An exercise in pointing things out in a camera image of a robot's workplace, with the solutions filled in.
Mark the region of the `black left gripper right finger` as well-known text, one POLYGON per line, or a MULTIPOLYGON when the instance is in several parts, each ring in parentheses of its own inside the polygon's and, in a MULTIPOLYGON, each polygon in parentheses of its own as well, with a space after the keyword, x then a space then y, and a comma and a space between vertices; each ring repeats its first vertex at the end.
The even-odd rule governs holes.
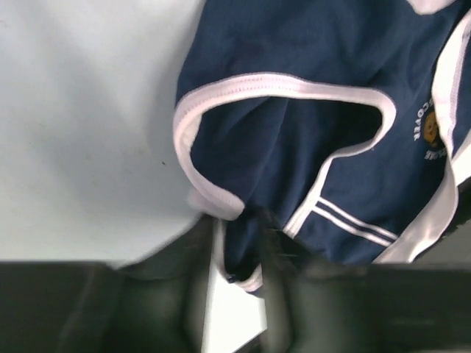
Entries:
POLYGON ((264 352, 468 352, 466 264, 343 265, 257 214, 264 352))

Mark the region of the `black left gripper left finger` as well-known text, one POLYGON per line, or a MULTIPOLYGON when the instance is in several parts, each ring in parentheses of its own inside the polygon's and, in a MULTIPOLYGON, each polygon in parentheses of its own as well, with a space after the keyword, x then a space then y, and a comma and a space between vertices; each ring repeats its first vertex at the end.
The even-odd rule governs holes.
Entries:
POLYGON ((216 222, 120 269, 1 263, 3 352, 200 352, 216 222))

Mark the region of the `navy underwear with white trim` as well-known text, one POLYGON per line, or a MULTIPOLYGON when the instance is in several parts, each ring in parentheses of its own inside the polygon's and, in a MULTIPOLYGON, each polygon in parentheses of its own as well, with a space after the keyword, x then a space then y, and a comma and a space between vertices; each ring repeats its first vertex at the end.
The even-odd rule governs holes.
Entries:
POLYGON ((246 292, 263 283, 260 208, 329 260, 409 263, 470 176, 470 3, 207 1, 173 133, 246 292))

